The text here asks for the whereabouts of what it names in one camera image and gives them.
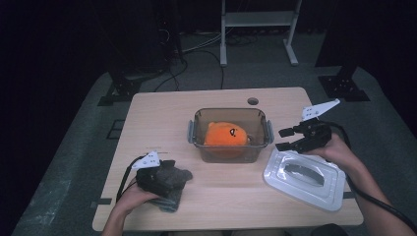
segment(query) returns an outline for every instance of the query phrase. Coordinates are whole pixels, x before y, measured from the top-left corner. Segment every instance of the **black cable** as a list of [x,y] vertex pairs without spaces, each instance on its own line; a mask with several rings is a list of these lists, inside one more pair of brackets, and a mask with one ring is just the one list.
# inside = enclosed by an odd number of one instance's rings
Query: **black cable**
[[217,56],[214,53],[209,52],[209,51],[205,51],[205,50],[192,50],[192,51],[188,51],[188,52],[184,53],[184,55],[187,55],[187,54],[190,54],[190,53],[196,53],[196,52],[208,53],[211,56],[213,56],[214,59],[217,61],[217,63],[218,63],[217,65],[219,65],[220,71],[221,71],[220,89],[223,89],[223,84],[224,84],[224,70],[223,70],[223,67],[220,65],[220,60],[217,58]]
[[132,170],[132,166],[135,164],[135,162],[139,159],[143,158],[143,156],[139,156],[137,158],[135,158],[132,163],[126,168],[125,174],[123,175],[123,179],[122,182],[120,183],[119,186],[119,190],[117,191],[117,196],[116,196],[116,203],[120,200],[120,198],[122,197],[122,195],[125,193],[125,191],[123,191],[123,188],[125,187],[126,184],[126,180],[129,177],[130,171]]
[[[349,148],[351,148],[349,138],[347,136],[347,133],[343,129],[343,127],[341,127],[341,126],[339,126],[339,125],[337,125],[333,122],[325,122],[325,123],[328,124],[329,126],[333,126],[333,127],[337,128],[342,133],[346,145]],[[378,199],[368,195],[367,193],[363,192],[362,190],[360,190],[358,187],[356,187],[356,185],[353,183],[353,181],[351,180],[351,178],[347,174],[346,174],[346,181],[347,181],[350,189],[353,190],[354,193],[356,193],[357,195],[359,195],[360,197],[362,197],[366,201],[368,201],[368,202],[370,202],[370,203],[372,203],[372,204],[374,204],[378,207],[381,207],[384,210],[386,210],[387,212],[396,216],[398,219],[400,219],[402,222],[404,222],[408,227],[410,227],[410,229],[413,230],[414,233],[417,235],[417,226],[404,213],[402,213],[401,211],[399,211],[395,207],[390,206],[390,205],[382,202],[381,200],[378,200]]]
[[[97,24],[98,24],[98,27],[99,27],[99,30],[101,31],[101,33],[102,33],[102,35],[104,36],[104,38],[110,43],[110,45],[111,45],[111,47],[117,52],[117,54],[127,63],[127,64],[129,64],[129,66],[131,66],[131,68],[133,68],[136,72],[138,72],[138,73],[145,73],[145,72],[143,72],[143,71],[141,71],[141,70],[139,70],[136,66],[135,66],[135,64],[134,63],[132,63],[124,54],[123,54],[123,52],[113,43],[113,41],[112,41],[112,39],[110,38],[110,36],[107,34],[107,32],[106,32],[106,30],[104,29],[104,26],[102,25],[102,23],[101,23],[101,20],[100,20],[100,17],[99,17],[99,15],[98,15],[98,12],[96,11],[96,9],[95,9],[95,6],[94,6],[94,4],[92,3],[92,1],[91,0],[89,0],[89,5],[91,6],[91,9],[92,9],[92,13],[94,14],[94,18],[95,18],[95,21],[97,22]],[[138,79],[135,79],[135,80],[130,80],[130,81],[132,81],[132,82],[136,82],[136,81],[138,81],[138,82],[141,82],[141,81],[143,81],[143,80],[149,80],[149,79],[154,79],[154,78],[157,78],[157,77],[159,77],[159,76],[161,76],[163,73],[165,73],[165,70],[161,70],[160,72],[156,72],[155,74],[153,74],[153,75],[150,75],[150,76],[147,76],[147,77],[141,77],[141,78],[138,78]]]
[[170,78],[168,78],[168,79],[166,79],[166,80],[164,80],[163,82],[161,82],[154,90],[153,90],[153,92],[156,92],[163,84],[165,84],[166,82],[168,82],[168,81],[170,81],[170,80],[172,80],[172,79],[174,79],[175,78],[175,80],[176,80],[176,77],[177,76],[179,76],[179,75],[181,75],[182,73],[184,73],[185,72],[185,70],[187,70],[187,68],[188,68],[188,62],[186,61],[186,60],[183,60],[183,62],[184,62],[184,64],[185,64],[185,67],[184,67],[184,69],[182,69],[178,74],[176,74],[176,75],[172,75]]

